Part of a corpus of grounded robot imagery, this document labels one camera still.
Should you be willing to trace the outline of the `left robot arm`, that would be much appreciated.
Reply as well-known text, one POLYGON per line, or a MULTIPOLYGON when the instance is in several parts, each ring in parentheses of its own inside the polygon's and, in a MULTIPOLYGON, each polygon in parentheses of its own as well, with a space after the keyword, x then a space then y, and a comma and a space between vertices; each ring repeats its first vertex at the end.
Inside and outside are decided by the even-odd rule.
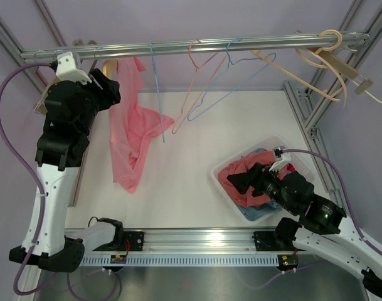
POLYGON ((120 221, 100 218, 89 228, 65 234, 68 205, 76 189, 89 134, 96 115, 120 102, 119 84, 99 69, 90 71, 86 84, 61 81, 52 85, 45 100, 43 134, 35 161, 43 186, 34 202, 26 238, 9 252, 9 260, 58 273, 74 272, 84 254, 124 244, 120 221))

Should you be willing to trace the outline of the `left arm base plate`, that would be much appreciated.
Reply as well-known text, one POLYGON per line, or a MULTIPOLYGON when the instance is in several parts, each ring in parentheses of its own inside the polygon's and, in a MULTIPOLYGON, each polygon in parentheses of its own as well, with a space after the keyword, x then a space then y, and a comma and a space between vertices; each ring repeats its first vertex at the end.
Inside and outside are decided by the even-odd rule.
POLYGON ((120 231, 112 242, 96 248, 95 251, 142 251, 143 245, 143 231, 120 231))

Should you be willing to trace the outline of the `light blue wire hanger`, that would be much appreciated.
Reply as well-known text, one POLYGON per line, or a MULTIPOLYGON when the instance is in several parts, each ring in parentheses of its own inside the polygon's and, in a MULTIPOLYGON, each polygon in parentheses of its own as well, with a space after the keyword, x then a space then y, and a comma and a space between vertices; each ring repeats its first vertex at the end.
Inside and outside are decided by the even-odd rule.
POLYGON ((262 71, 269 67, 269 64, 263 59, 254 56, 246 55, 239 58, 233 58, 230 54, 230 47, 237 42, 242 42, 243 38, 233 38, 225 47, 225 57, 217 73, 210 80, 209 84, 204 88, 201 96, 198 98, 195 106, 187 114, 186 120, 194 122, 203 115, 206 115, 210 110, 213 110, 222 101, 228 98, 234 92, 251 83, 262 71), (213 97, 213 92, 218 89, 218 84, 223 83, 223 80, 229 79, 230 75, 235 75, 236 71, 241 71, 243 67, 254 67, 253 71, 247 71, 246 74, 235 79, 235 83, 229 88, 225 88, 222 96, 213 97))

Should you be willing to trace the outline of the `blue grey t shirt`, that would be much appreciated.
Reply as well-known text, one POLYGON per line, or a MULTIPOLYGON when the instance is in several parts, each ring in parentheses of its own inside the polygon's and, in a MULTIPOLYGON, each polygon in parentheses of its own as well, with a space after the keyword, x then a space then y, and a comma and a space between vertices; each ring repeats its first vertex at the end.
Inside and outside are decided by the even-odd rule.
MULTIPOLYGON (((272 152, 264 148, 257 148, 240 159, 237 171, 246 172, 256 163, 271 165, 274 160, 272 152)), ((247 220, 256 221, 268 214, 281 212, 282 208, 275 201, 265 195, 253 197, 252 190, 252 187, 249 187, 246 194, 238 196, 239 210, 247 220)))

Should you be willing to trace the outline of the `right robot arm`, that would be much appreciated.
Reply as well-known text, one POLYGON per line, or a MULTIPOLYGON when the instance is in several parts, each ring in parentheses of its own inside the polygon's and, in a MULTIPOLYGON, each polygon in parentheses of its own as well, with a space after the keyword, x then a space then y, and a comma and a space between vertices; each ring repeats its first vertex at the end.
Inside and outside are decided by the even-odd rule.
POLYGON ((298 172, 279 178, 261 164, 229 182, 240 194, 252 188, 252 196, 266 195, 289 212, 273 232, 281 249, 309 251, 343 268, 361 280, 364 288, 382 298, 382 256, 359 235, 352 218, 331 200, 314 192, 314 186, 298 172))

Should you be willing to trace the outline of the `light pink t shirt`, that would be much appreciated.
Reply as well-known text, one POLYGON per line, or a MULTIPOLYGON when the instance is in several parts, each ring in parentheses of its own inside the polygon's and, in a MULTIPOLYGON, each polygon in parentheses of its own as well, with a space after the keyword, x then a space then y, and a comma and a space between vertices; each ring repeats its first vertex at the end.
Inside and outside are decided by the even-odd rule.
POLYGON ((134 194, 141 181, 152 139, 174 123, 167 115, 139 105, 138 92, 144 88, 145 66, 136 57, 117 60, 120 102, 109 109, 110 155, 113 182, 134 194))

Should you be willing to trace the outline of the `magenta t shirt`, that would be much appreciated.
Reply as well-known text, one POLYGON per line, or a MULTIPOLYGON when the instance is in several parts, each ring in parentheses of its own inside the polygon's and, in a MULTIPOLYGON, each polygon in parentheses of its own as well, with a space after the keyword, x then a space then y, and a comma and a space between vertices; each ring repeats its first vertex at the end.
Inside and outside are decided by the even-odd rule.
POLYGON ((286 165, 286 171, 287 171, 287 174, 297 172, 297 170, 295 169, 295 167, 291 163, 286 165))

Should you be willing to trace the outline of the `pink wire hanger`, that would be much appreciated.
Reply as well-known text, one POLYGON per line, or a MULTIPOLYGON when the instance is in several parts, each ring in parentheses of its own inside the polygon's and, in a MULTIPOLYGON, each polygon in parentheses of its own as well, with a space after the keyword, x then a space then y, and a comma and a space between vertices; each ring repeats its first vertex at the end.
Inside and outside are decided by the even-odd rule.
POLYGON ((179 129, 182 127, 183 123, 188 118, 189 114, 191 113, 192 109, 195 108, 197 102, 201 99, 202 94, 207 90, 208 86, 213 81, 214 77, 217 75, 217 73, 221 70, 224 62, 225 62, 225 56, 221 56, 220 60, 216 67, 213 68, 213 71, 211 73, 211 76, 207 79, 206 83, 203 85, 202 89, 199 91, 199 94, 191 98, 191 92, 193 91, 193 88, 195 86, 196 80, 199 78, 201 72, 219 55, 219 52, 215 52, 212 55, 210 55, 207 59, 202 61, 201 63, 198 63, 192 54, 192 49, 196 45, 200 45, 202 43, 199 39, 194 39, 188 46, 188 58, 190 59, 190 62, 192 63, 194 67, 194 75, 190 81, 188 91, 186 92, 186 96, 182 102, 181 109, 179 111, 178 116, 176 117, 173 127, 171 129, 172 135, 177 134, 179 129))

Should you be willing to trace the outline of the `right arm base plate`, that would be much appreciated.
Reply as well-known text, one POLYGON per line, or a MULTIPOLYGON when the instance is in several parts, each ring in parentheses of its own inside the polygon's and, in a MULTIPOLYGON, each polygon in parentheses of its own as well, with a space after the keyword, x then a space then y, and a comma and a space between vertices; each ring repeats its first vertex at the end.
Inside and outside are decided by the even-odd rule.
POLYGON ((252 235, 257 251, 298 251, 291 236, 278 234, 275 230, 254 231, 252 235))

